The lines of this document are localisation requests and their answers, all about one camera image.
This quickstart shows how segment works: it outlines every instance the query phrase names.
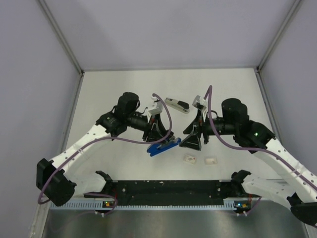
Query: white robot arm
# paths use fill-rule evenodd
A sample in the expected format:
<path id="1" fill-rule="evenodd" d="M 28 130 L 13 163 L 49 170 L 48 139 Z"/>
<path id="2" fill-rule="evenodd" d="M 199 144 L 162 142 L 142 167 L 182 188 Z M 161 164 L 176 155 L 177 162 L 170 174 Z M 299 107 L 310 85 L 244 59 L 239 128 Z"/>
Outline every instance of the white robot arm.
<path id="1" fill-rule="evenodd" d="M 143 116 L 136 111 L 140 105 L 139 97 L 134 93 L 124 93 L 113 110 L 102 115 L 81 139 L 49 161 L 42 159 L 37 164 L 37 187 L 41 190 L 38 203 L 47 202 L 41 200 L 43 194 L 56 206 L 61 206 L 72 196 L 102 191 L 108 175 L 97 171 L 88 176 L 78 176 L 75 172 L 93 153 L 111 140 L 149 144 L 147 152 L 150 156 L 178 145 L 180 138 L 173 136 L 171 125 L 166 130 L 160 120 L 160 113 L 165 107 L 171 122 L 166 105 L 158 95 L 153 99 L 154 102 L 147 109 L 147 116 Z M 128 126 L 143 131 L 145 142 L 117 138 Z"/>
<path id="2" fill-rule="evenodd" d="M 198 109 L 194 121 L 184 130 L 188 134 L 181 147 L 201 149 L 200 137 L 207 144 L 210 135 L 215 135 L 226 146 L 237 150 L 248 150 L 273 168 L 287 184 L 260 178 L 248 171 L 232 175 L 231 183 L 243 192 L 255 194 L 277 202 L 291 210 L 302 222 L 317 225 L 317 176 L 295 159 L 263 124 L 249 120 L 247 107 L 238 99 L 222 102 L 220 118 L 211 118 L 211 87 L 206 96 L 197 96 L 193 106 Z M 241 147 L 226 143 L 220 135 L 232 134 Z"/>
<path id="3" fill-rule="evenodd" d="M 198 109 L 197 116 L 184 130 L 184 134 L 188 134 L 188 136 L 180 142 L 179 138 L 173 136 L 171 126 L 169 130 L 166 130 L 162 125 L 160 113 L 163 106 L 167 111 L 170 123 L 171 118 L 166 105 L 162 104 L 162 99 L 157 95 L 155 96 L 159 101 L 155 101 L 148 108 L 148 115 L 143 116 L 136 111 L 140 103 L 138 96 L 133 93 L 124 93 L 119 98 L 118 105 L 113 108 L 114 112 L 110 111 L 102 115 L 80 140 L 51 160 L 42 159 L 37 164 L 37 187 L 41 190 L 38 203 L 46 202 L 41 201 L 43 194 L 56 206 L 61 206 L 74 195 L 88 192 L 105 193 L 105 187 L 107 185 L 111 187 L 113 184 L 107 174 L 97 171 L 89 176 L 77 176 L 75 172 L 96 150 L 110 140 L 129 141 L 117 138 L 117 136 L 125 132 L 130 126 L 144 132 L 143 140 L 145 142 L 138 143 L 151 144 L 148 148 L 148 153 L 151 156 L 178 144 L 180 147 L 201 150 L 201 135 L 204 137 L 205 144 L 208 143 L 209 136 L 215 135 L 223 144 L 232 149 L 248 150 L 272 167 L 287 184 L 265 180 L 248 171 L 241 170 L 233 173 L 229 184 L 224 184 L 230 195 L 239 195 L 239 193 L 258 195 L 290 209 L 300 221 L 306 224 L 312 226 L 317 224 L 317 177 L 288 153 L 268 128 L 261 123 L 250 120 L 247 107 L 240 100 L 225 100 L 222 102 L 223 117 L 220 118 L 217 115 L 216 118 L 212 118 L 211 88 L 204 98 L 197 96 L 193 102 L 193 106 Z M 219 135 L 225 134 L 234 135 L 235 142 L 241 147 L 235 147 L 223 141 Z M 224 198 L 229 194 L 222 193 L 222 189 L 221 193 L 219 192 L 220 188 L 217 187 L 219 181 L 167 181 L 164 186 L 165 190 L 157 188 L 158 181 L 150 182 L 145 184 L 133 181 L 117 182 L 116 186 L 129 184 L 130 190 L 134 189 L 135 191 L 135 193 L 131 191 L 130 194 L 121 194 L 121 201 L 124 204 L 131 204 L 133 203 L 131 197 L 137 195 L 142 196 L 144 205 L 149 205 L 151 199 L 153 200 L 150 205 L 209 205 L 213 203 L 209 194 L 219 198 Z"/>

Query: white wall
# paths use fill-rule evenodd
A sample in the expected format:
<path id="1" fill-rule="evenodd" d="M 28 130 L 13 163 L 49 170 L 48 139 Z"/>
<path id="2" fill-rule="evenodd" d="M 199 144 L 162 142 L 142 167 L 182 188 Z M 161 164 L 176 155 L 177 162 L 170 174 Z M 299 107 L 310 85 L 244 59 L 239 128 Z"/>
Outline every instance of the white wall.
<path id="1" fill-rule="evenodd" d="M 305 0 L 262 71 L 286 148 L 317 174 L 317 1 Z"/>
<path id="2" fill-rule="evenodd" d="M 83 69 L 257 66 L 294 0 L 46 0 Z"/>
<path id="3" fill-rule="evenodd" d="M 0 237 L 27 237 L 36 164 L 53 157 L 79 80 L 35 0 L 0 3 Z"/>

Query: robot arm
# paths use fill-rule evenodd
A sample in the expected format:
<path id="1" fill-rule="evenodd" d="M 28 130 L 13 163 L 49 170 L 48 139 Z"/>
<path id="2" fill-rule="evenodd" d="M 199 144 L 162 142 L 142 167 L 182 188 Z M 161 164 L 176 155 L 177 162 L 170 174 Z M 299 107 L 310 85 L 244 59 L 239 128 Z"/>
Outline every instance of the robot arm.
<path id="1" fill-rule="evenodd" d="M 155 99 L 147 110 L 147 116 L 136 111 L 139 105 L 136 94 L 124 93 L 113 110 L 102 115 L 81 139 L 49 161 L 42 159 L 37 164 L 36 182 L 42 190 L 40 198 L 44 193 L 56 206 L 61 206 L 72 196 L 102 191 L 108 177 L 105 173 L 97 171 L 88 176 L 78 176 L 75 172 L 98 149 L 117 139 L 128 126 L 144 132 L 143 140 L 146 142 L 140 143 L 151 144 L 148 149 L 151 156 L 176 146 L 180 139 L 173 136 L 171 127 L 166 130 L 160 120 L 162 102 Z"/>
<path id="2" fill-rule="evenodd" d="M 267 127 L 249 119 L 246 105 L 238 99 L 227 99 L 221 104 L 223 117 L 217 116 L 211 121 L 207 115 L 210 107 L 204 98 L 197 96 L 193 106 L 198 109 L 197 116 L 184 130 L 188 136 L 180 143 L 181 147 L 200 150 L 201 135 L 207 144 L 209 136 L 216 135 L 216 130 L 222 143 L 233 149 L 248 150 L 287 182 L 279 184 L 248 171 L 239 171 L 232 175 L 233 187 L 285 206 L 306 224 L 317 223 L 317 177 L 295 159 Z M 222 134 L 232 134 L 242 148 L 228 145 L 219 137 Z"/>

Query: purple cable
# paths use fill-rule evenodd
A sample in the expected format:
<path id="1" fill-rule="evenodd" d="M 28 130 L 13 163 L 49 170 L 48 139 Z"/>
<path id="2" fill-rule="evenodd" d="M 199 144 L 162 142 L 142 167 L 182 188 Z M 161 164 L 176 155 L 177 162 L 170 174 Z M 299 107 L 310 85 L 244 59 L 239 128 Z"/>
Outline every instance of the purple cable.
<path id="1" fill-rule="evenodd" d="M 82 146 L 80 148 L 80 150 L 84 150 L 85 148 L 87 148 L 88 146 L 90 146 L 91 144 L 94 144 L 96 142 L 99 142 L 99 141 L 103 141 L 103 140 L 121 140 L 121 141 L 126 141 L 126 142 L 131 142 L 131 143 L 135 143 L 135 144 L 141 144 L 141 145 L 149 145 L 149 144 L 156 144 L 156 143 L 160 143 L 162 141 L 164 141 L 169 135 L 170 133 L 172 132 L 172 118 L 171 118 L 171 115 L 169 113 L 169 110 L 164 102 L 164 100 L 159 96 L 157 95 L 156 93 L 153 93 L 152 94 L 153 97 L 157 97 L 158 100 L 163 104 L 165 110 L 166 110 L 166 113 L 167 113 L 167 116 L 168 116 L 168 120 L 169 120 L 169 129 L 168 129 L 168 132 L 167 134 L 162 137 L 161 139 L 157 140 L 157 141 L 152 141 L 152 142 L 144 142 L 144 141 L 135 141 L 135 140 L 130 140 L 130 139 L 125 139 L 125 138 L 118 138 L 118 137 L 102 137 L 102 138 L 99 138 L 99 139 L 96 139 L 94 141 L 91 141 L 87 144 L 85 144 L 84 146 Z M 40 192 L 40 195 L 38 197 L 38 204 L 42 205 L 42 204 L 45 204 L 47 202 L 49 202 L 50 200 L 46 200 L 46 201 L 41 201 L 42 197 L 43 197 L 43 194 L 44 194 L 44 191 L 46 190 L 46 188 L 48 187 L 49 183 L 51 182 L 53 176 L 61 169 L 63 168 L 69 161 L 71 161 L 76 155 L 79 154 L 79 151 L 77 150 L 74 154 L 72 154 L 67 160 L 65 160 L 52 174 L 51 176 L 49 177 L 49 179 L 46 181 L 46 183 L 44 184 L 41 192 Z"/>
<path id="2" fill-rule="evenodd" d="M 253 209 L 255 209 L 255 208 L 259 205 L 259 203 L 260 203 L 260 201 L 261 201 L 261 198 L 262 198 L 262 197 L 259 197 L 258 200 L 256 201 L 256 203 L 253 205 L 253 207 L 251 207 L 251 209 L 246 212 L 247 215 L 249 215 L 249 214 L 251 213 L 251 211 L 252 211 Z"/>
<path id="3" fill-rule="evenodd" d="M 292 167 L 288 162 L 286 162 L 282 157 L 280 157 L 279 155 L 275 154 L 272 151 L 269 150 L 265 150 L 265 149 L 261 149 L 261 148 L 252 148 L 252 147 L 237 147 L 237 146 L 233 146 L 228 144 L 227 142 L 225 142 L 221 136 L 218 134 L 214 123 L 212 121 L 212 117 L 211 117 L 211 96 L 212 96 L 212 85 L 209 86 L 208 91 L 204 97 L 204 99 L 206 99 L 208 96 L 208 117 L 209 117 L 209 122 L 212 128 L 213 133 L 215 134 L 215 136 L 221 141 L 222 144 L 224 144 L 225 146 L 234 149 L 234 150 L 253 150 L 253 151 L 261 151 L 261 152 L 265 152 L 268 153 L 274 157 L 276 157 L 277 159 L 279 159 L 284 165 L 286 165 L 291 171 L 294 171 L 294 173 L 296 175 L 298 175 L 303 181 L 305 181 L 307 184 L 309 184 L 315 191 L 317 191 L 317 187 L 311 182 L 309 181 L 307 178 L 305 178 L 303 175 L 301 175 L 294 167 Z"/>
<path id="4" fill-rule="evenodd" d="M 107 194 L 98 194 L 98 193 L 85 193 L 85 195 L 90 195 L 90 196 L 99 196 L 99 197 L 108 197 L 108 198 L 112 198 L 114 200 L 114 206 L 112 207 L 111 210 L 109 210 L 108 212 L 104 213 L 106 216 L 111 214 L 114 209 L 116 208 L 116 206 L 118 205 L 118 200 L 113 197 L 113 196 L 110 196 L 110 195 L 107 195 Z M 63 230 L 66 226 L 68 226 L 71 222 L 73 222 L 74 220 L 78 219 L 79 217 L 83 216 L 83 215 L 86 215 L 86 214 L 92 214 L 92 213 L 95 213 L 94 211 L 88 211 L 88 212 L 82 212 L 80 214 L 78 214 L 77 216 L 75 216 L 74 218 L 68 220 L 66 222 L 66 224 L 64 224 L 62 227 L 58 228 L 58 229 L 54 229 L 53 226 L 52 226 L 52 220 L 50 220 L 50 229 L 52 232 L 54 233 L 57 233 L 57 232 L 60 232 L 61 230 Z"/>

